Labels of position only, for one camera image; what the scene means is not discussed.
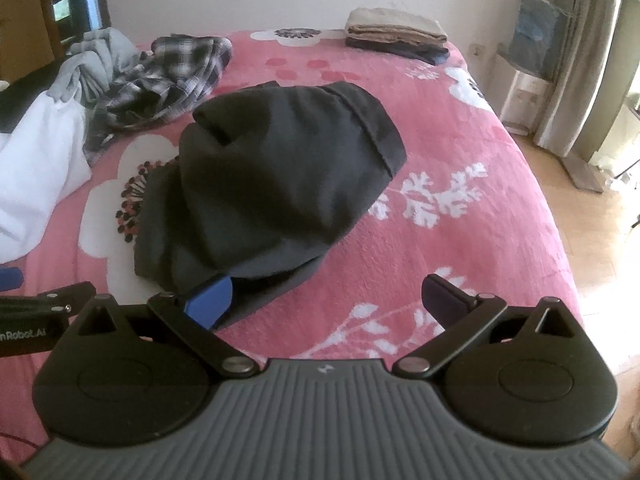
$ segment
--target folded clothes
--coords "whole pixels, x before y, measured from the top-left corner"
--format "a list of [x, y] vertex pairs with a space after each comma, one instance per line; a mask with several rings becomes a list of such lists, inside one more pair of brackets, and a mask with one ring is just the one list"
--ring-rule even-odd
[[115, 28], [86, 32], [83, 39], [69, 48], [72, 56], [47, 91], [56, 101], [66, 103], [73, 98], [84, 105], [95, 104], [113, 79], [140, 58], [136, 47]]
[[346, 38], [344, 40], [344, 44], [346, 46], [362, 48], [364, 50], [396, 54], [396, 56], [407, 57], [409, 59], [420, 59], [421, 61], [434, 66], [446, 63], [450, 55], [448, 48], [432, 43], [412, 45], [405, 43], [404, 41], [380, 43], [378, 41], [364, 41]]
[[344, 28], [347, 36], [356, 40], [410, 44], [447, 41], [447, 33], [438, 22], [395, 9], [352, 10]]
[[135, 269], [177, 292], [230, 275], [220, 326], [309, 279], [406, 161], [382, 104], [347, 82], [264, 84], [193, 117], [178, 161], [148, 176]]
[[95, 106], [84, 151], [91, 159], [118, 137], [169, 123], [195, 108], [231, 60], [227, 38], [158, 38], [150, 56], [112, 83]]
[[0, 264], [35, 248], [56, 204], [91, 178], [85, 113], [43, 92], [11, 135], [0, 134]]

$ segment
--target blue gripper pad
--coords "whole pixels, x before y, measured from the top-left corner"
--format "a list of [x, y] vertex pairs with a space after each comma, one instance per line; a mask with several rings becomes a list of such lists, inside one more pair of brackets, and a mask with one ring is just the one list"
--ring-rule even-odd
[[0, 292], [20, 288], [23, 283], [24, 277], [18, 267], [0, 267]]
[[231, 278], [220, 276], [184, 298], [184, 313], [209, 330], [231, 306]]

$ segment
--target pink bedspread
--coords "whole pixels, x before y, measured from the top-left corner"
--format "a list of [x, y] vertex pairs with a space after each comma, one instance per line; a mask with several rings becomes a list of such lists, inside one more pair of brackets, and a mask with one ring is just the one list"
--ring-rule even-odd
[[[520, 150], [466, 72], [459, 51], [444, 66], [347, 48], [341, 32], [232, 34], [234, 58], [214, 94], [281, 85], [354, 82], [385, 106], [407, 164], [369, 214], [308, 282], [220, 335], [261, 363], [268, 356], [382, 358], [388, 364], [442, 331], [420, 302], [436, 272], [469, 294], [511, 304], [559, 296], [579, 318], [558, 230]], [[20, 261], [24, 294], [90, 280], [120, 303], [159, 289], [133, 272], [133, 244], [116, 230], [124, 183], [146, 160], [177, 155], [191, 116], [114, 145], [92, 179], [60, 203], [42, 243]], [[46, 440], [31, 405], [45, 354], [0, 360], [0, 431]], [[0, 438], [0, 456], [33, 450]]]

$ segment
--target cable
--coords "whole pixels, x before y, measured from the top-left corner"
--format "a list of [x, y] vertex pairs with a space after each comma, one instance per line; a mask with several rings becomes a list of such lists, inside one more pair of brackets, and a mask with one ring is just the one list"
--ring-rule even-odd
[[23, 444], [26, 444], [27, 446], [33, 447], [33, 449], [40, 449], [40, 446], [38, 446], [38, 444], [34, 444], [31, 440], [27, 440], [26, 438], [22, 438], [20, 436], [15, 436], [9, 433], [3, 433], [2, 431], [0, 431], [0, 436], [4, 436], [5, 438], [10, 438], [11, 440], [15, 440], [16, 442], [21, 442]]

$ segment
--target folded dark cloth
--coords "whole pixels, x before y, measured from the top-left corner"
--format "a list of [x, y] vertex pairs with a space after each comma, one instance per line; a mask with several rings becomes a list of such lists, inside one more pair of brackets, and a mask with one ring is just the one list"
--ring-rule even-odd
[[148, 176], [135, 269], [177, 292], [229, 274], [219, 326], [311, 277], [406, 161], [382, 104], [346, 82], [265, 84], [193, 117], [178, 161]]
[[0, 133], [12, 133], [36, 97], [55, 81], [62, 62], [54, 60], [0, 92]]
[[227, 38], [172, 35], [151, 45], [151, 56], [117, 77], [97, 102], [85, 153], [103, 150], [118, 132], [154, 128], [193, 110], [231, 60]]
[[380, 43], [378, 41], [356, 40], [354, 38], [346, 38], [344, 40], [346, 46], [362, 48], [364, 50], [374, 50], [376, 52], [386, 52], [388, 54], [396, 54], [396, 56], [408, 57], [409, 59], [420, 59], [430, 65], [441, 65], [449, 59], [449, 49], [440, 44], [423, 43], [412, 45], [404, 41], [396, 41], [395, 43]]

